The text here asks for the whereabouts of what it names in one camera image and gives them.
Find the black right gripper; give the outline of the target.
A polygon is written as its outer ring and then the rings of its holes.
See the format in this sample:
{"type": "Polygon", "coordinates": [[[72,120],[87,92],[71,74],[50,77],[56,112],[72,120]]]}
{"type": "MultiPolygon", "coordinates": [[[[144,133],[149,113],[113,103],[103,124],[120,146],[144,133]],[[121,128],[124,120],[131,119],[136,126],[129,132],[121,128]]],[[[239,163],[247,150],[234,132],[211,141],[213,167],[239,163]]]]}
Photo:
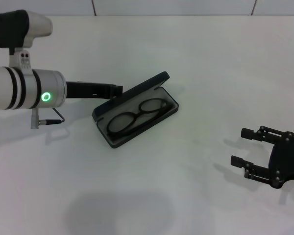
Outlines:
{"type": "Polygon", "coordinates": [[[231,156],[231,165],[243,168],[245,178],[264,184],[270,183],[270,186],[276,189],[282,188],[287,181],[294,181],[294,133],[283,133],[260,126],[257,131],[243,128],[241,137],[248,140],[276,143],[270,155],[269,169],[231,156]]]}

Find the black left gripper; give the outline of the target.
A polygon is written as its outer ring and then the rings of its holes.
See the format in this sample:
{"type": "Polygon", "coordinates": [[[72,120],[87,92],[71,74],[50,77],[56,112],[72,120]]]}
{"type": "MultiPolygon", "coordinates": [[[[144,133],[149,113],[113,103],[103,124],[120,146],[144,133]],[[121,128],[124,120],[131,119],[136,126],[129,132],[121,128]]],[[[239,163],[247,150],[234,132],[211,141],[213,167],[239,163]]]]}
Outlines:
{"type": "Polygon", "coordinates": [[[123,94],[123,86],[102,83],[67,82],[66,98],[113,99],[123,94]]]}

